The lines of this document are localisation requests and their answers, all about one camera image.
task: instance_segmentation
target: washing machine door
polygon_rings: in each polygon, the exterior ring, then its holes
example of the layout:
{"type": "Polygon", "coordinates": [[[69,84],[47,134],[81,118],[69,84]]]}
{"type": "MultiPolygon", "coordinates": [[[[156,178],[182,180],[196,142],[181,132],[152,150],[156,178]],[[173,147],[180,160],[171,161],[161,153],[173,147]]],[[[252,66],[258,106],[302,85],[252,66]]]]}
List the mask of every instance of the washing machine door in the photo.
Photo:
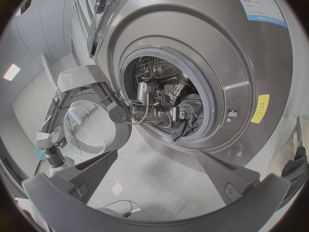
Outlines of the washing machine door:
{"type": "Polygon", "coordinates": [[[132,126],[114,123],[108,105],[89,88],[80,91],[72,102],[63,119],[63,130],[71,150],[86,160],[120,149],[129,140],[132,126]]]}

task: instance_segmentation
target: ceiling light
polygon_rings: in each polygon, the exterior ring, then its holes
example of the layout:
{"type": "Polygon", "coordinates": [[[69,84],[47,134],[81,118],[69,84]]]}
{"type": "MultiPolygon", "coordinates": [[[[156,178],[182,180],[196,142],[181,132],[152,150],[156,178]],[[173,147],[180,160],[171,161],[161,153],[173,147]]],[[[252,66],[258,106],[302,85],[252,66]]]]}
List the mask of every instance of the ceiling light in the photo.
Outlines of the ceiling light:
{"type": "Polygon", "coordinates": [[[9,70],[5,73],[4,77],[5,79],[8,79],[9,81],[12,81],[14,76],[20,71],[20,68],[18,68],[15,64],[12,64],[9,70]]]}

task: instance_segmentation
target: black cable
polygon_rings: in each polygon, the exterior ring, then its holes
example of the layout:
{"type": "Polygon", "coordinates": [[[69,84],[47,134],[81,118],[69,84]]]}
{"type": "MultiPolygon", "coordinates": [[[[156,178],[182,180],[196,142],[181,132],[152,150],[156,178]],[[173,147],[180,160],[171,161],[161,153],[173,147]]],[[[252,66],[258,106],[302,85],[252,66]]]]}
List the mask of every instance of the black cable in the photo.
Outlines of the black cable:
{"type": "Polygon", "coordinates": [[[70,120],[69,120],[69,111],[68,111],[66,114],[67,114],[67,117],[68,117],[68,122],[69,122],[69,125],[70,125],[70,128],[71,128],[71,131],[72,131],[72,133],[73,133],[73,135],[74,135],[74,137],[75,137],[75,140],[76,140],[77,145],[78,145],[78,148],[79,148],[80,157],[81,157],[80,160],[82,160],[82,159],[83,159],[82,151],[80,150],[78,140],[77,140],[77,138],[76,138],[76,136],[75,136],[75,133],[74,133],[74,131],[73,131],[73,129],[72,129],[72,126],[71,126],[71,123],[70,123],[70,120]]]}
{"type": "MultiPolygon", "coordinates": [[[[129,212],[126,212],[125,214],[122,215],[123,217],[127,218],[127,217],[129,217],[129,216],[131,215],[132,208],[133,208],[133,207],[132,207],[132,202],[133,202],[133,201],[124,199],[124,200],[118,200],[118,201],[116,201],[116,202],[114,202],[114,203],[118,203],[118,202],[120,202],[120,201],[127,201],[127,202],[129,202],[130,205],[131,205],[131,210],[130,210],[129,212]]],[[[106,207],[106,206],[112,205],[112,204],[114,204],[114,203],[109,203],[109,204],[107,204],[107,205],[104,205],[103,208],[106,207]]]]}

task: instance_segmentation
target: sticker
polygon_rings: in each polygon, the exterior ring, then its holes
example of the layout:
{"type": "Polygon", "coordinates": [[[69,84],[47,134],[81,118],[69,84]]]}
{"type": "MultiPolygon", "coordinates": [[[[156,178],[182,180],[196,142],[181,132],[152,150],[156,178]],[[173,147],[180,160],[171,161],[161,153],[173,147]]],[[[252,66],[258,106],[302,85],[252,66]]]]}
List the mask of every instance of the sticker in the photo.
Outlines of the sticker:
{"type": "Polygon", "coordinates": [[[269,95],[259,95],[259,101],[257,103],[257,109],[251,122],[259,124],[266,113],[266,109],[269,102],[269,95]]]}
{"type": "Polygon", "coordinates": [[[284,17],[275,0],[240,0],[248,20],[266,21],[286,27],[284,17]]]}
{"type": "Polygon", "coordinates": [[[173,118],[172,121],[176,121],[176,107],[173,107],[173,118]]]}

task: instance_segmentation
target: gray metal housing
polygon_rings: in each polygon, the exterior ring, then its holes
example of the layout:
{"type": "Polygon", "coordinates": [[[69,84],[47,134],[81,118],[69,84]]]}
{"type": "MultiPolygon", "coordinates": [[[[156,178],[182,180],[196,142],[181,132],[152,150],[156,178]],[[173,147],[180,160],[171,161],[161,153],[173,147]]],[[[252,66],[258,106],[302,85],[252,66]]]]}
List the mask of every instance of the gray metal housing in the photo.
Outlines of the gray metal housing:
{"type": "Polygon", "coordinates": [[[249,21],[239,0],[111,0],[103,13],[93,27],[93,58],[119,95],[122,91],[126,96],[127,89],[123,63],[146,45],[180,52],[203,74],[214,95],[216,116],[209,131],[173,143],[153,126],[141,125],[139,131],[152,147],[169,157],[177,151],[207,150],[242,166],[257,155],[289,97],[293,51],[288,28],[249,21]],[[258,96],[265,94],[270,95],[267,112],[259,124],[252,123],[258,96]],[[239,112],[227,122],[231,106],[239,112]],[[161,144],[153,144],[154,139],[161,144]]]}

